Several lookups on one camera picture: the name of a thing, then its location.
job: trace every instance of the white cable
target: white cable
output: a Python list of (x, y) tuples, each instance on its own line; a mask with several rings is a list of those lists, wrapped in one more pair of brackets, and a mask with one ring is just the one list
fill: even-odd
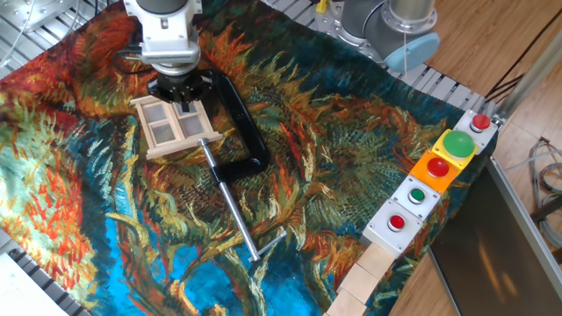
[(517, 163), (515, 166), (511, 166), (511, 167), (505, 169), (505, 172), (508, 172), (508, 171), (511, 171), (511, 170), (520, 168), (521, 166), (523, 166), (523, 165), (526, 164), (526, 163), (533, 162), (533, 161), (535, 161), (536, 159), (541, 158), (541, 157), (544, 157), (544, 156), (549, 155), (549, 154), (562, 154), (562, 150), (552, 150), (552, 151), (550, 151), (550, 152), (548, 152), (548, 153), (538, 154), (538, 155), (536, 155), (536, 156), (534, 156), (534, 157), (532, 157), (532, 158), (527, 159), (527, 160), (524, 161), (524, 162), (519, 162), (519, 163)]
[[(543, 199), (542, 205), (547, 204), (557, 196), (558, 194), (556, 193), (549, 194)], [(552, 245), (562, 248), (562, 235), (560, 235), (560, 233), (552, 227), (547, 218), (538, 222), (538, 225), (541, 228), (541, 232), (544, 234), (544, 237), (550, 241)]]
[(31, 9), (29, 9), (29, 15), (27, 16), (27, 20), (25, 21), (24, 27), (22, 27), (21, 31), (19, 31), (19, 34), (16, 38), (16, 41), (14, 41), (14, 45), (11, 46), (10, 50), (8, 51), (8, 53), (6, 53), (6, 55), (4, 56), (4, 60), (2, 61), (2, 63), (0, 63), (0, 68), (4, 68), (6, 67), (6, 65), (11, 61), (11, 55), (14, 53), (14, 49), (16, 49), (16, 45), (19, 42), (19, 38), (21, 37), (21, 35), (24, 33), (27, 24), (29, 23), (29, 20), (32, 17), (32, 13), (33, 13), (33, 6), (35, 5), (35, 0), (32, 0), (32, 7)]
[(82, 2), (82, 0), (76, 0), (76, 14), (74, 15), (74, 20), (72, 20), (72, 24), (70, 25), (70, 28), (68, 29), (67, 33), (62, 38), (63, 40), (66, 39), (67, 36), (69, 36), (74, 31), (74, 25), (76, 24), (76, 21), (78, 20), (78, 12), (80, 11), (80, 3), (81, 2)]

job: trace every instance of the emergency stop button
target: emergency stop button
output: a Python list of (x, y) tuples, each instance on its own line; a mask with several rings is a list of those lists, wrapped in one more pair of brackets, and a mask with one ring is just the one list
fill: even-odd
[(402, 228), (404, 228), (405, 224), (406, 222), (404, 221), (404, 218), (401, 217), (400, 215), (393, 215), (388, 220), (388, 228), (390, 228), (390, 230), (392, 230), (395, 233), (401, 231)]
[(490, 119), (484, 114), (476, 114), (472, 118), (471, 129), (475, 133), (482, 133), (485, 129), (490, 127)]
[(428, 172), (436, 178), (447, 176), (449, 173), (449, 163), (443, 158), (431, 158), (428, 162)]

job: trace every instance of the painted fabric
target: painted fabric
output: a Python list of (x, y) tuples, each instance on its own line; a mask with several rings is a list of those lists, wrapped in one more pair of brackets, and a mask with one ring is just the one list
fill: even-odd
[[(366, 223), (462, 112), (260, 2), (205, 12), (199, 67), (230, 76), (271, 156), (233, 195), (259, 246), (286, 238), (250, 264), (202, 151), (145, 159), (129, 102), (155, 73), (115, 67), (136, 28), (122, 4), (0, 82), (0, 227), (93, 315), (321, 315)], [(224, 108), (208, 111), (218, 160), (243, 157)], [(483, 167), (443, 195), (369, 313), (390, 312)]]

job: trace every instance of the wooden floor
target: wooden floor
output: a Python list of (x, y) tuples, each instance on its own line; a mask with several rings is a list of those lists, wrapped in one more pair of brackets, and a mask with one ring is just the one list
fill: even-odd
[[(429, 65), (485, 95), (560, 7), (559, 0), (436, 0), (436, 31), (442, 45)], [(561, 29), (559, 18), (508, 80), (529, 69)], [(530, 148), (541, 136), (562, 149), (560, 87), (562, 62), (501, 130), (494, 155), (504, 169), (527, 159)], [(544, 158), (537, 166), (541, 169), (552, 162), (552, 158)], [(529, 167), (509, 172), (508, 178), (528, 212), (532, 212), (535, 208)], [(562, 212), (553, 213), (549, 221), (562, 233)], [(457, 315), (427, 255), (408, 279), (391, 315)]]

